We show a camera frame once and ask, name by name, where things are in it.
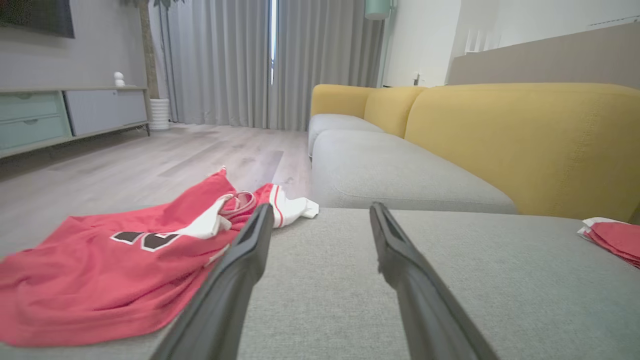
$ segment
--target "plant trunk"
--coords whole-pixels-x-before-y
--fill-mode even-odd
[[[145,50],[145,68],[147,70],[147,91],[151,99],[160,99],[158,92],[158,78],[156,74],[156,52],[154,39],[151,35],[149,23],[149,6],[146,1],[138,6],[140,12],[140,26],[142,27],[142,46]]]

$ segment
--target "gray cabinet door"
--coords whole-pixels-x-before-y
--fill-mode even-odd
[[[118,91],[118,117],[120,125],[147,121],[145,95],[142,90]]]
[[[70,90],[65,95],[74,135],[95,133],[123,125],[118,116],[116,90]]]

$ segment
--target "television screen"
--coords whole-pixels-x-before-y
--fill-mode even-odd
[[[0,24],[75,37],[69,0],[0,0]]]

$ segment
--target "wooden floor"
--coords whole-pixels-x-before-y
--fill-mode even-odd
[[[0,163],[0,256],[69,215],[170,202],[223,165],[238,190],[275,183],[288,198],[309,195],[307,133],[179,124],[106,135]]]

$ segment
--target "gray curtain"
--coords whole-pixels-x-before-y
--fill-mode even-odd
[[[317,84],[376,86],[383,22],[365,0],[278,0],[269,127],[307,130]]]
[[[193,0],[161,16],[173,117],[267,127],[269,0]]]

